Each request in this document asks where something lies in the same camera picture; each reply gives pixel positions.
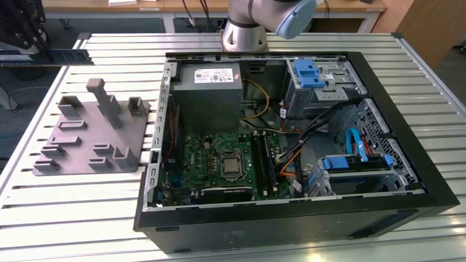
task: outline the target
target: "table leg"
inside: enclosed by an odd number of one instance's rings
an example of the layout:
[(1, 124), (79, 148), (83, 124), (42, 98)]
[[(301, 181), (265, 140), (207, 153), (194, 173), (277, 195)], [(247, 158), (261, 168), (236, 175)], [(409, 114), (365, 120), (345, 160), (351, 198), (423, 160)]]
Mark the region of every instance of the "table leg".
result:
[(60, 19), (63, 29), (71, 29), (70, 19)]
[(381, 15), (379, 12), (367, 13), (367, 17), (361, 23), (358, 33), (371, 33), (377, 20), (379, 18), (379, 15)]
[(174, 13), (162, 13), (163, 25), (166, 27), (166, 33), (175, 33), (175, 14)]

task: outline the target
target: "ram slot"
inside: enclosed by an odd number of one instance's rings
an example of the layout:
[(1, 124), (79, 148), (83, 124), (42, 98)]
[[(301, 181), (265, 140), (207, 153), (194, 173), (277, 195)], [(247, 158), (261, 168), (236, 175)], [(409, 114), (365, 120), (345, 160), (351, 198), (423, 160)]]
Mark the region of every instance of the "ram slot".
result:
[(275, 168), (274, 168), (274, 160), (271, 158), (271, 151), (270, 151), (270, 146), (269, 146), (269, 141), (267, 141), (267, 135), (262, 135), (262, 146), (263, 146), (263, 151), (266, 152), (265, 154), (265, 161), (266, 163), (266, 173), (267, 173), (267, 187), (273, 192), (277, 192), (277, 178), (275, 178)]
[(262, 164), (262, 152), (259, 144), (259, 136), (256, 134), (251, 135), (251, 150), (252, 150), (252, 164), (255, 173), (255, 184), (256, 191), (261, 195), (267, 195), (267, 174), (265, 173), (265, 168)]

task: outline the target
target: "power supply label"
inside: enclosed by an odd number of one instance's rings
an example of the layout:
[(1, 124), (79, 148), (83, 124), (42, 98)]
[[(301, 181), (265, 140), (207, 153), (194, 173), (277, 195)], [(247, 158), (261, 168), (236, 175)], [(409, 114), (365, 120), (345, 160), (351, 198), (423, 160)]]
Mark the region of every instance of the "power supply label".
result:
[(234, 70), (231, 68), (198, 69), (195, 71), (195, 83), (228, 83), (234, 82)]

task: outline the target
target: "green circuit board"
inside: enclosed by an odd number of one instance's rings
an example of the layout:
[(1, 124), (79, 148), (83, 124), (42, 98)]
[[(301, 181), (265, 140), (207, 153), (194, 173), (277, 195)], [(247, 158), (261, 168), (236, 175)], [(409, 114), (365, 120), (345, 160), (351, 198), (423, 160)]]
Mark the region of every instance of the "green circuit board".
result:
[[(275, 133), (267, 135), (267, 142), (271, 154), (279, 153), (281, 147)], [(240, 156), (242, 172), (244, 174), (240, 178), (222, 177), (220, 161), (226, 154)], [(258, 192), (251, 134), (212, 134), (186, 137), (182, 188), (206, 187), (251, 187), (252, 200), (285, 199), (290, 195), (287, 179), (278, 179), (278, 190), (273, 194), (263, 195), (262, 192)], [(188, 190), (175, 190), (172, 193), (174, 204), (190, 204), (188, 194)]]

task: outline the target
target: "blue component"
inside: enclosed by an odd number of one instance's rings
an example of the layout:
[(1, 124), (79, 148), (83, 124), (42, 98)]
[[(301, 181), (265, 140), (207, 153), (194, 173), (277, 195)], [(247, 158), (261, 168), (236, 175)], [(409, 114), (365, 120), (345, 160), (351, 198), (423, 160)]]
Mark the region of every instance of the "blue component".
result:
[(355, 142), (357, 142), (357, 152), (354, 154), (359, 154), (362, 161), (365, 162), (365, 161), (367, 161), (365, 143), (361, 140), (359, 132), (355, 128), (349, 128), (349, 130), (347, 130), (346, 140), (347, 140), (347, 152), (349, 152), (349, 154), (353, 154), (351, 136), (354, 136)]
[(319, 68), (314, 65), (311, 59), (297, 59), (294, 61), (294, 69), (301, 80), (301, 87), (322, 88), (326, 86), (326, 82), (319, 76)]
[(309, 187), (311, 186), (314, 179), (315, 179), (315, 172), (313, 172), (311, 176), (307, 179), (306, 190), (310, 189)]
[(330, 165), (330, 161), (327, 158), (322, 159), (323, 169), (329, 170), (333, 166)]
[(393, 167), (393, 158), (391, 158), (391, 156), (389, 154), (386, 154), (383, 156), (383, 158), (385, 158), (385, 162), (387, 163), (387, 166)]
[(345, 169), (350, 167), (346, 157), (327, 157), (327, 159), (333, 169)]

